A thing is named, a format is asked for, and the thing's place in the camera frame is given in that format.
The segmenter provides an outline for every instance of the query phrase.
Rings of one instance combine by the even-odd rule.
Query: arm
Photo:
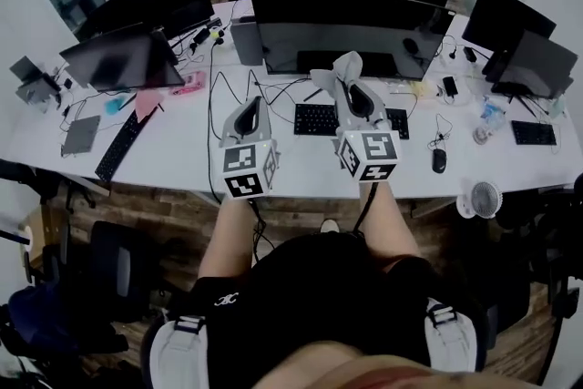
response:
[[[361,184],[362,208],[368,200],[371,187],[371,184]],[[378,184],[373,204],[363,220],[362,230],[368,249],[379,260],[400,255],[421,256],[388,182]]]
[[[199,268],[202,277],[237,277],[251,269],[255,214],[246,200],[224,200]]]

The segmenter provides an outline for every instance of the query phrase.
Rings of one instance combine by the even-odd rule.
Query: white fan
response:
[[[484,219],[493,219],[502,206],[502,192],[494,183],[476,183],[465,195],[457,197],[457,212],[466,219],[476,214]]]

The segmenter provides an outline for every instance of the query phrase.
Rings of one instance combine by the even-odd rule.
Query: pink object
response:
[[[194,93],[199,89],[203,89],[207,81],[207,74],[203,71],[194,72],[191,75],[186,75],[184,78],[184,86],[172,89],[170,94],[172,96],[180,96],[183,94]]]
[[[138,123],[152,113],[156,106],[164,100],[164,97],[157,89],[144,89],[138,91],[136,96],[136,115]]]

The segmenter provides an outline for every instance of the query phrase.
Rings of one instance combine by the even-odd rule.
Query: white desk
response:
[[[215,11],[224,25],[229,22],[233,3],[215,5]],[[251,11],[251,3],[238,2],[234,16],[238,17]],[[457,38],[459,45],[467,18],[456,16],[449,33]],[[453,42],[447,38],[446,43]],[[204,55],[202,63],[181,62],[177,69],[182,74],[194,70],[209,72],[210,46],[207,41],[199,47],[195,56]],[[402,142],[403,161],[397,166],[390,183],[397,198],[435,198],[451,197],[461,194],[467,182],[489,180],[495,182],[503,191],[533,189],[546,186],[572,183],[583,172],[583,156],[578,144],[573,123],[566,114],[553,123],[559,146],[528,147],[517,146],[510,125],[505,125],[484,146],[478,146],[472,132],[479,122],[481,96],[489,87],[479,71],[485,60],[478,56],[475,71],[465,60],[461,47],[457,58],[452,60],[448,54],[453,50],[445,44],[440,58],[431,65],[425,81],[431,85],[446,76],[455,76],[460,95],[452,106],[434,97],[421,98],[409,120],[410,139]],[[216,46],[213,53],[213,75],[222,71],[230,82],[239,99],[243,100],[247,88],[249,67],[240,64],[230,35],[226,35],[223,46]],[[297,76],[268,77],[265,67],[254,67],[257,78],[263,84],[286,83]],[[375,78],[366,80],[367,84],[379,94],[387,107],[403,108],[411,112],[414,97],[392,94],[402,90],[410,92],[406,83],[387,84]],[[316,88],[311,82],[294,85],[288,89],[296,102],[302,102]],[[273,98],[279,90],[270,88],[267,93]],[[158,110],[149,121],[130,152],[122,162],[114,177],[115,182],[134,185],[210,191],[207,173],[207,100],[209,87],[199,92],[181,96],[167,96],[162,103],[165,112]],[[92,96],[95,92],[74,90],[75,101]],[[250,96],[259,95],[259,89],[251,85]],[[89,99],[81,118],[102,115],[100,128],[125,121],[133,110],[126,107],[115,116],[106,116],[104,103],[111,99],[100,96]],[[64,106],[74,102],[65,94]],[[313,98],[313,104],[331,104],[326,93]],[[225,118],[234,110],[237,102],[227,89],[222,78],[213,92],[213,115],[215,129],[221,133]],[[273,109],[283,117],[293,120],[294,105],[282,95]],[[453,123],[454,128],[446,141],[447,168],[444,174],[432,171],[432,154],[427,143],[435,138],[435,115],[439,113]],[[273,137],[278,141],[281,153],[280,168],[273,181],[272,196],[303,198],[356,198],[357,184],[352,181],[346,170],[340,170],[338,159],[333,153],[330,138],[296,137],[293,125],[270,112]],[[535,121],[516,101],[508,107],[507,120],[518,119]],[[45,114],[29,108],[15,129],[7,151],[7,158],[30,166],[50,169],[63,174],[96,179],[95,169],[120,127],[104,129],[97,133],[91,153],[69,156],[62,159],[60,144],[66,135],[59,129],[63,120],[61,111],[54,106]],[[213,168],[220,166],[219,142],[210,137]],[[220,174],[213,170],[213,186],[217,192],[224,191]]]

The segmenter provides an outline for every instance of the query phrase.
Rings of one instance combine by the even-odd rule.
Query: fan grille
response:
[[[472,208],[482,218],[491,218],[499,208],[497,189],[489,183],[480,182],[472,189]]]

